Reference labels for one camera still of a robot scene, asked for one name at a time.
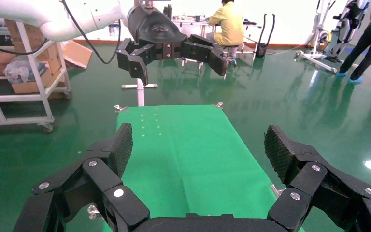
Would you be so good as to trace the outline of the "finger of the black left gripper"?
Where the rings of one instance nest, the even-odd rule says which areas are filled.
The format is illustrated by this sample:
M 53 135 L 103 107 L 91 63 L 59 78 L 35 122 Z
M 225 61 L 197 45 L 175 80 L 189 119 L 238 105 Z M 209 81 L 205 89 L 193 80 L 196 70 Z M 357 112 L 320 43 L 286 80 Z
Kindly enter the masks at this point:
M 186 59 L 207 63 L 218 75 L 224 76 L 227 72 L 228 60 L 217 42 L 191 34 L 181 44 L 181 56 Z
M 144 46 L 126 38 L 116 51 L 118 67 L 129 72 L 132 78 L 141 80 L 144 86 L 149 84 L 147 65 L 155 60 L 155 46 Z

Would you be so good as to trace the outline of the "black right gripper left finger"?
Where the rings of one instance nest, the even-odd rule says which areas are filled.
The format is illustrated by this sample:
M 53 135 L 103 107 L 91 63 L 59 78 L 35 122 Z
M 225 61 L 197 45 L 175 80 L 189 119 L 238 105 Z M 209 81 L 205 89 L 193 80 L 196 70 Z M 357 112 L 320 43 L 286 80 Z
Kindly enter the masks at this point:
M 82 159 L 36 183 L 14 231 L 63 232 L 89 204 L 114 232 L 134 231 L 150 211 L 122 180 L 132 147 L 132 126 L 123 123 L 114 137 L 93 143 Z

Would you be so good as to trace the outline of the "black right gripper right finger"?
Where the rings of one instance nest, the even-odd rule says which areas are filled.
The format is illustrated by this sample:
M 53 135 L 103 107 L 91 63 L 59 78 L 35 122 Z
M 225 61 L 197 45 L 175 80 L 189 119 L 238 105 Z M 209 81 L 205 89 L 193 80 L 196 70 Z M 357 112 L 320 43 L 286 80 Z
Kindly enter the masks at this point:
M 345 232 L 371 232 L 371 185 L 330 165 L 311 145 L 289 139 L 276 125 L 264 135 L 265 154 L 285 189 L 267 219 L 297 232 L 312 208 Z

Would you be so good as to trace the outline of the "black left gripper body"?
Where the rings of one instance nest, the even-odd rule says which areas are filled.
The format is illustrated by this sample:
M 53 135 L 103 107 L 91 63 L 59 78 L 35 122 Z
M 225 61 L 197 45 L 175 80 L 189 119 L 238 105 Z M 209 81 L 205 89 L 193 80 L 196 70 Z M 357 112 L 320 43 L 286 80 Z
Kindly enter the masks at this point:
M 154 7 L 134 7 L 128 15 L 128 29 L 135 43 L 154 46 L 156 59 L 180 58 L 182 43 L 187 41 L 187 35 Z

